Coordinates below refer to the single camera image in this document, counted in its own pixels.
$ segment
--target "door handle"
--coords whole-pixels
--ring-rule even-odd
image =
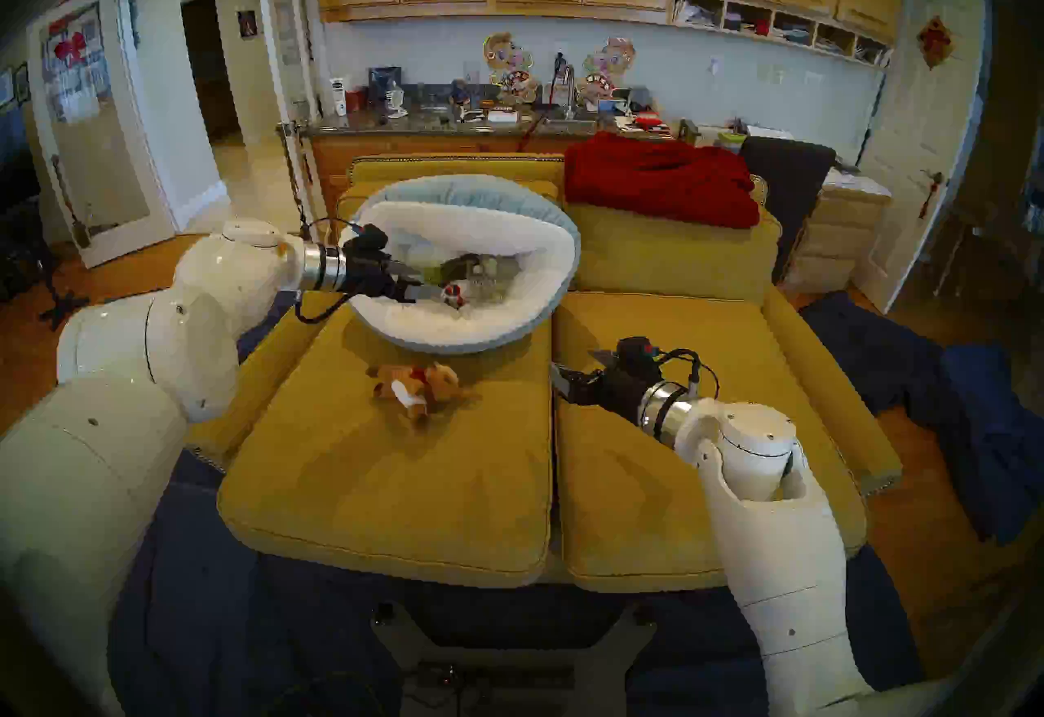
[[[72,208],[72,200],[69,198],[69,188],[66,186],[65,176],[62,174],[62,161],[57,156],[51,156],[51,166],[54,167],[54,177],[57,178],[58,189],[62,190],[62,202],[65,204],[65,208],[69,211],[69,216],[72,218],[72,238],[76,241],[77,246],[89,248],[91,247],[91,235],[87,231],[87,226],[76,216],[76,210]]]
[[[928,188],[928,196],[924,198],[924,206],[921,207],[921,214],[918,215],[919,220],[923,220],[928,215],[928,205],[931,202],[931,198],[935,196],[939,187],[946,181],[942,172],[929,172],[927,169],[922,169],[921,171],[931,180],[931,186]]]

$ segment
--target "round dog bed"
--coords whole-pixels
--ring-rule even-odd
[[[356,296],[350,302],[385,338],[418,352],[482,352],[518,340],[554,311],[579,264],[579,233],[565,212],[492,175],[394,184],[369,198],[353,221],[379,226],[393,259],[407,264],[422,250],[518,260],[520,272],[499,303],[455,310],[440,301],[401,305]]]

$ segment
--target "granite countertop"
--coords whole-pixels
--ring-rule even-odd
[[[381,124],[382,113],[369,109],[357,111],[347,116],[325,116],[318,122],[310,124],[302,130],[305,138],[318,139],[331,136],[503,136],[521,138],[532,126],[532,121],[541,114],[540,111],[523,110],[519,112],[520,121],[515,124],[491,124],[488,121],[460,124],[453,121],[449,115],[433,111],[410,111],[401,119],[385,119]],[[562,126],[549,127],[539,124],[532,132],[533,138],[590,138],[596,130],[616,130],[611,122],[596,120],[591,114],[582,118],[593,122],[574,128]],[[644,133],[627,133],[627,138],[650,141],[664,141],[663,136]]]

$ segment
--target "backsplash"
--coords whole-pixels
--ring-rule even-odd
[[[668,118],[720,124],[738,115],[833,147],[848,161],[859,153],[881,76],[864,66],[800,49],[637,23],[432,18],[324,28],[332,75],[347,76],[351,85],[363,85],[373,66],[401,66],[408,83],[449,82],[464,76],[466,66],[477,66],[487,80],[482,41],[498,31],[511,31],[532,53],[533,72],[546,83],[556,52],[564,52],[580,75],[584,58],[608,38],[630,38],[637,56],[623,86],[649,89]]]

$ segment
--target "red blanket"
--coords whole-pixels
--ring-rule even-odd
[[[758,224],[743,159],[681,141],[599,133],[566,150],[566,200],[727,229]]]

